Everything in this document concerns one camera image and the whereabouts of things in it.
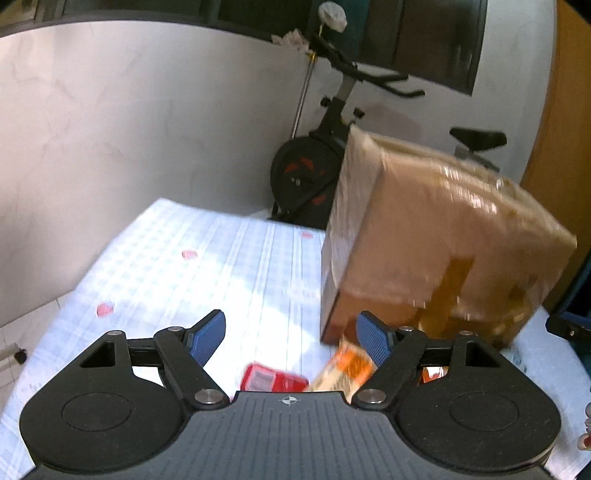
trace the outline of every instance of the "blue gripper pad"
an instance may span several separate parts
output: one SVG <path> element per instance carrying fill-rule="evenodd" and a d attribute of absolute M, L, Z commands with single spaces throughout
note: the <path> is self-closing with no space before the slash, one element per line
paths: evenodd
<path fill-rule="evenodd" d="M 374 361 L 380 366 L 390 355 L 388 333 L 390 328 L 370 312 L 361 312 L 357 317 L 357 340 Z"/>
<path fill-rule="evenodd" d="M 204 367 L 225 336 L 226 316 L 221 310 L 212 310 L 187 329 L 186 346 L 191 356 Z"/>

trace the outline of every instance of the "snack bag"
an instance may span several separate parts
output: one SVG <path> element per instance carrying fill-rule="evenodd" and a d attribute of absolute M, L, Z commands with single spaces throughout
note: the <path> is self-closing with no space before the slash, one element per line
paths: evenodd
<path fill-rule="evenodd" d="M 375 370 L 376 366 L 365 350 L 343 337 L 333 358 L 306 391 L 340 390 L 345 394 L 347 402 L 351 403 L 354 393 L 371 377 Z"/>

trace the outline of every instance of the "metal pole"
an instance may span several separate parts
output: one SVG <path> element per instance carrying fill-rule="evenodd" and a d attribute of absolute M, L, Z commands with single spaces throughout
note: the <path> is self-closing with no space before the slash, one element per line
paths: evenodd
<path fill-rule="evenodd" d="M 312 52 L 310 60 L 308 62 L 308 70 L 306 71 L 306 78 L 304 78 L 304 84 L 301 88 L 300 101 L 297 104 L 297 110 L 295 111 L 295 118 L 293 127 L 291 127 L 291 137 L 293 140 L 297 134 L 297 128 L 300 124 L 301 111 L 304 108 L 304 102 L 306 101 L 306 94 L 308 93 L 308 87 L 310 86 L 310 79 L 312 78 L 312 72 L 314 71 L 314 65 L 316 65 L 316 53 Z"/>

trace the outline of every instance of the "white wall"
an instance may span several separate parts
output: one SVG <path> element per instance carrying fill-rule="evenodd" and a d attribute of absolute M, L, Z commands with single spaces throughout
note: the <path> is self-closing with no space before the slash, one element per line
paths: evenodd
<path fill-rule="evenodd" d="M 259 40 L 153 22 L 0 38 L 0 325 L 75 287 L 158 197 L 269 206 L 305 63 Z"/>
<path fill-rule="evenodd" d="M 472 96 L 412 78 L 400 89 L 422 88 L 426 96 L 401 99 L 369 84 L 357 84 L 348 112 L 360 107 L 367 130 L 453 154 L 454 126 L 498 129 L 506 147 L 486 153 L 501 172 L 519 181 L 534 145 L 545 102 L 554 48 L 555 0 L 489 0 L 485 36 Z M 324 113 L 320 99 L 333 96 L 341 75 L 320 61 L 310 83 L 299 133 L 314 128 Z"/>

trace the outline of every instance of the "crosshair logo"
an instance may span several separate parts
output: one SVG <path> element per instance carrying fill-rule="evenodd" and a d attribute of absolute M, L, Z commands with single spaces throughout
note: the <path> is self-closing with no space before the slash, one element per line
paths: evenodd
<path fill-rule="evenodd" d="M 285 405 L 291 406 L 294 403 L 298 403 L 300 400 L 298 400 L 295 397 L 292 397 L 291 395 L 287 396 L 287 397 L 283 397 L 282 399 L 280 399 L 280 402 L 284 403 Z"/>

